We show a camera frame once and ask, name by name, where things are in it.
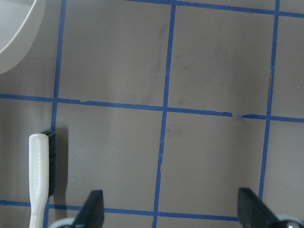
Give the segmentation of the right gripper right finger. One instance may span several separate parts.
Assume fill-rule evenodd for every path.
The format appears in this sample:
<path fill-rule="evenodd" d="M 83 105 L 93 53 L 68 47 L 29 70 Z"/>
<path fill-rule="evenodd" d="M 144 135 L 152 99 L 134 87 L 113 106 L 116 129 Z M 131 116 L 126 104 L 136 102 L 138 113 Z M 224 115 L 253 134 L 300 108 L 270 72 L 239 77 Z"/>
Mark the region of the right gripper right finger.
<path fill-rule="evenodd" d="M 250 189 L 237 192 L 237 218 L 244 228 L 302 228 L 304 223 L 288 215 L 276 215 Z"/>

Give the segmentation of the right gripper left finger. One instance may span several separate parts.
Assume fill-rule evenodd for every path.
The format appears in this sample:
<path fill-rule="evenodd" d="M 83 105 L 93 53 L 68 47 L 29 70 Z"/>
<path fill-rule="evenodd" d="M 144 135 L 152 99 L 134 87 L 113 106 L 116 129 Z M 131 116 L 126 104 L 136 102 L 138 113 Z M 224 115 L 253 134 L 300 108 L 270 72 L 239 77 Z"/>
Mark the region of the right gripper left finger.
<path fill-rule="evenodd" d="M 52 228 L 102 228 L 104 224 L 102 190 L 92 190 L 75 218 L 64 218 L 51 224 Z"/>

